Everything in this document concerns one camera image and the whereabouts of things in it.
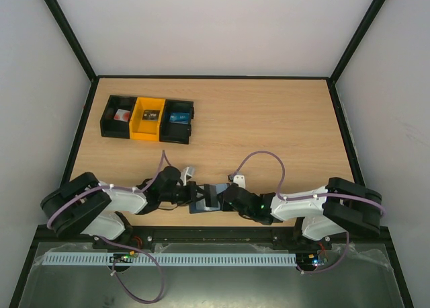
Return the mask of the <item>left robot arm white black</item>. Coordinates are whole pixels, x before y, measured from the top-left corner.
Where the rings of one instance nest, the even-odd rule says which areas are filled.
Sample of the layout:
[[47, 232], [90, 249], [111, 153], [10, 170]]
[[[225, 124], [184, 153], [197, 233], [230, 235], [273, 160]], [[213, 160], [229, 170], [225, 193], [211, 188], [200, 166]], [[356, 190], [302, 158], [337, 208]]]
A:
[[46, 226], [60, 239], [87, 234], [114, 240], [126, 230], [120, 212], [145, 215], [162, 202], [186, 206], [205, 199], [210, 188], [191, 181], [191, 170], [167, 166], [131, 188], [106, 184], [85, 172], [46, 196], [40, 207]]

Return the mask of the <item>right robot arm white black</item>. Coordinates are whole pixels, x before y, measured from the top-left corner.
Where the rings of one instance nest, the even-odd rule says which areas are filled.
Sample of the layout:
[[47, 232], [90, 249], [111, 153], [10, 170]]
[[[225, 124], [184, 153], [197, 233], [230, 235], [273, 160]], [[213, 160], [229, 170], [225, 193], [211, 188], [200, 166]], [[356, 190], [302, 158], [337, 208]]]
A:
[[295, 194], [257, 195], [232, 183], [217, 199], [239, 216], [263, 225], [297, 219], [300, 226], [293, 240], [302, 249], [339, 233], [378, 237], [385, 214], [381, 194], [336, 177], [325, 186]]

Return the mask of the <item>blue card holder wallet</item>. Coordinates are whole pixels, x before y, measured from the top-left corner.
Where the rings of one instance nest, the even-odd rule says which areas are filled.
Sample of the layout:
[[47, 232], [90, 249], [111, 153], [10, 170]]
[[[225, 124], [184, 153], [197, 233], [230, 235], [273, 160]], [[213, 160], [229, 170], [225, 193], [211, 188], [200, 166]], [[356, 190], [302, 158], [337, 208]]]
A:
[[205, 206], [205, 200], [198, 201], [196, 203], [191, 203], [189, 205], [189, 213], [190, 214], [197, 214], [197, 213], [209, 213], [209, 212], [232, 212], [233, 208], [232, 206], [222, 201], [222, 194], [223, 192], [229, 187], [229, 184], [214, 184], [216, 185], [217, 190], [217, 198], [218, 198], [218, 207], [215, 208], [208, 208]]

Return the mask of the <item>black VIP credit card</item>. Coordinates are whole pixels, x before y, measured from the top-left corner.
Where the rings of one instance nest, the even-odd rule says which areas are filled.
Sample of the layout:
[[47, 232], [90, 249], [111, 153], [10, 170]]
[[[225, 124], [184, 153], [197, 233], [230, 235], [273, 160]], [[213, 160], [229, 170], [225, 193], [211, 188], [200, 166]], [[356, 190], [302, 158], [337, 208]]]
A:
[[157, 121], [159, 119], [160, 110], [144, 110], [142, 119], [148, 121]]

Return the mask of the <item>blue white credit card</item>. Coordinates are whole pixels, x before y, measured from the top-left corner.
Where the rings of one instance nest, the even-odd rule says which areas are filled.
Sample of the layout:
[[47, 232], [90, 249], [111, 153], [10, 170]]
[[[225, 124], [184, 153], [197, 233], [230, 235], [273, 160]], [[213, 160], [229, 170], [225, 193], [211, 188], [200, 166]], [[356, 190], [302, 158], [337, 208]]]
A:
[[187, 124], [189, 122], [190, 113], [172, 112], [169, 116], [170, 123]]

